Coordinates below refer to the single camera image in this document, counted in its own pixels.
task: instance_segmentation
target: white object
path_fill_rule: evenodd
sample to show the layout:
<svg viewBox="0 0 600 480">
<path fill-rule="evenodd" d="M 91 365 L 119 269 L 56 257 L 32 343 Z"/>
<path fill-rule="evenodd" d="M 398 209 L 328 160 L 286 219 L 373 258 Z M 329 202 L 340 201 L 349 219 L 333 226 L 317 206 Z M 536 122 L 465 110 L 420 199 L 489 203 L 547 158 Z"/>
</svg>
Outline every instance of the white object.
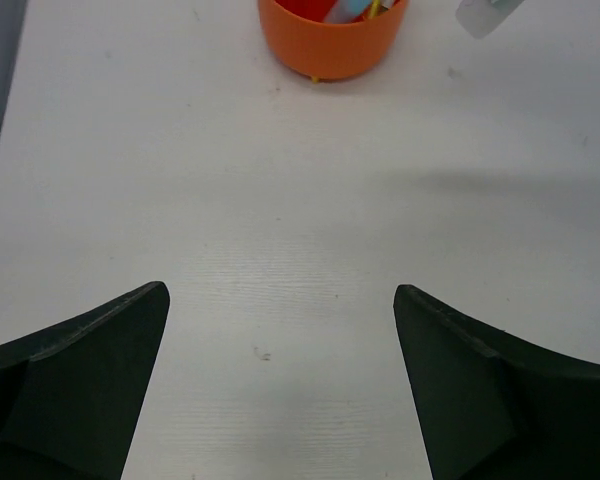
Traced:
<svg viewBox="0 0 600 480">
<path fill-rule="evenodd" d="M 493 32 L 524 0 L 462 0 L 456 11 L 460 25 L 474 38 Z"/>
</svg>

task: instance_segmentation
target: orange cup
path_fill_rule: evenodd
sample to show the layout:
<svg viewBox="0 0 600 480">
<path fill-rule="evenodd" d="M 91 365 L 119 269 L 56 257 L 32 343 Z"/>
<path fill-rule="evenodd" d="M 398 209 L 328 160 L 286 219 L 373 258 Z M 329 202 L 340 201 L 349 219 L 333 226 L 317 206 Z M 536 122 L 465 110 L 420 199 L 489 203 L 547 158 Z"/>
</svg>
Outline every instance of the orange cup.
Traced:
<svg viewBox="0 0 600 480">
<path fill-rule="evenodd" d="M 345 25 L 316 21 L 334 0 L 258 0 L 260 23 L 269 48 L 289 68 L 322 80 L 366 72 L 387 54 L 409 0 L 371 20 Z"/>
</svg>

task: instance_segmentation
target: dark speck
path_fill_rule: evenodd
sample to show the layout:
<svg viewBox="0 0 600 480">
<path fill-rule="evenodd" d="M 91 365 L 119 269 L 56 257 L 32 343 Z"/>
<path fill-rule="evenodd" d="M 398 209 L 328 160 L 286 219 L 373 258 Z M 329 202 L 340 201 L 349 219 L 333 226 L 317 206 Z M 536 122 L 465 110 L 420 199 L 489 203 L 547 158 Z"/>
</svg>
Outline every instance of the dark speck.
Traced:
<svg viewBox="0 0 600 480">
<path fill-rule="evenodd" d="M 449 67 L 447 69 L 447 76 L 452 79 L 462 78 L 462 72 L 460 70 L 456 70 L 455 68 Z"/>
<path fill-rule="evenodd" d="M 269 96 L 271 98 L 275 98 L 280 94 L 281 91 L 282 91 L 282 89 L 280 88 L 280 85 L 276 82 L 276 84 L 273 88 L 270 88 L 267 90 L 267 93 L 269 94 Z"/>
<path fill-rule="evenodd" d="M 258 357 L 260 360 L 262 360 L 263 362 L 268 362 L 271 360 L 271 354 L 270 353 L 260 353 L 258 347 L 253 347 L 253 354 Z"/>
</svg>

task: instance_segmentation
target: yellow item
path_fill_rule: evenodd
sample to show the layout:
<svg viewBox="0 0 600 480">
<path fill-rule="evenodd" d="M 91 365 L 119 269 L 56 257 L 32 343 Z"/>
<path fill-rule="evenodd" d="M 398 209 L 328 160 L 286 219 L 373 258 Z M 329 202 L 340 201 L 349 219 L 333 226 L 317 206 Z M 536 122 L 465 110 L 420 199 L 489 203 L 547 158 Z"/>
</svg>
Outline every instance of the yellow item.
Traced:
<svg viewBox="0 0 600 480">
<path fill-rule="evenodd" d="M 373 3 L 371 4 L 371 8 L 369 9 L 369 15 L 367 16 L 367 18 L 369 20 L 371 20 L 373 17 L 375 17 L 378 14 L 378 8 L 380 8 L 380 2 L 381 2 L 381 0 L 373 0 Z"/>
</svg>

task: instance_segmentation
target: white table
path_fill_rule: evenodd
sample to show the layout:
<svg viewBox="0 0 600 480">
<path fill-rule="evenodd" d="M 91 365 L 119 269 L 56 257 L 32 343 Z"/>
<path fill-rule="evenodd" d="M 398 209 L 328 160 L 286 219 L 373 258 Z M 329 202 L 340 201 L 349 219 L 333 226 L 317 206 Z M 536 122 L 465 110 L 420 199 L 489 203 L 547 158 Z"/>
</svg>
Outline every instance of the white table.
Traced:
<svg viewBox="0 0 600 480">
<path fill-rule="evenodd" d="M 30 1 L 0 343 L 166 281 L 125 479 L 430 478 L 399 283 L 600 362 L 600 0 L 529 0 L 483 41 L 456 3 L 313 86 L 255 1 Z"/>
</svg>

